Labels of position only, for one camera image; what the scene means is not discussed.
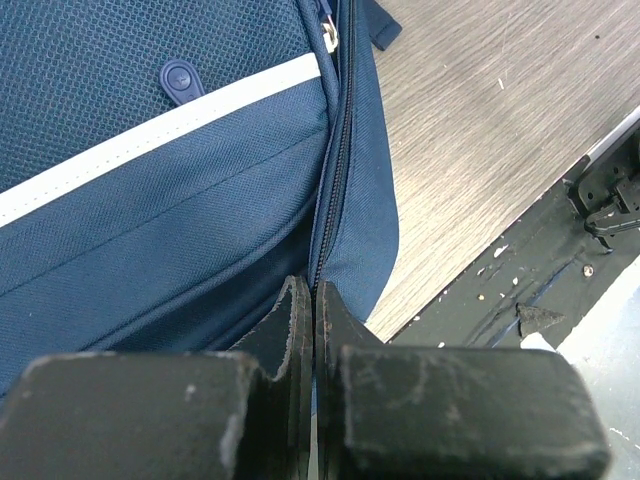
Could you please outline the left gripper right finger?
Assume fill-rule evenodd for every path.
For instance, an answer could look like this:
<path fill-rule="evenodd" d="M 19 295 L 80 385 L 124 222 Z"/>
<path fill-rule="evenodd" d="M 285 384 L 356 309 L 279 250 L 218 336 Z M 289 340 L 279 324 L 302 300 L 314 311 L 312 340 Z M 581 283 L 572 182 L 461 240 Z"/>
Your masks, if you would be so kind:
<path fill-rule="evenodd" d="M 314 291 L 323 479 L 600 479 L 612 461 L 579 373 L 520 348 L 382 343 Z"/>

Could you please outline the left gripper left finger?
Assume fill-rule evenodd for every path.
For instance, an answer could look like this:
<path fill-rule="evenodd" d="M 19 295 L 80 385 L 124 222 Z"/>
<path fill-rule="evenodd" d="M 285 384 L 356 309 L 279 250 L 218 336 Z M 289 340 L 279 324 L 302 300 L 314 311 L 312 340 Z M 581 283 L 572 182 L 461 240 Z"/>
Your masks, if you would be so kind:
<path fill-rule="evenodd" d="M 33 361 L 1 413 L 5 479 L 304 479 L 312 301 L 288 277 L 226 352 Z"/>

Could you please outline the navy blue student backpack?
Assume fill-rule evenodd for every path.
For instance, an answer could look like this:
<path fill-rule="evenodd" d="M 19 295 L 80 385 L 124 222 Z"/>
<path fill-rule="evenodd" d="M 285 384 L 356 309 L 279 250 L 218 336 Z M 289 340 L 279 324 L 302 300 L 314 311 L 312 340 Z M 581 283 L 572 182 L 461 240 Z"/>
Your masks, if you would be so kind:
<path fill-rule="evenodd" d="M 1 387 L 222 350 L 290 275 L 366 321 L 398 252 L 374 1 L 1 5 Z"/>

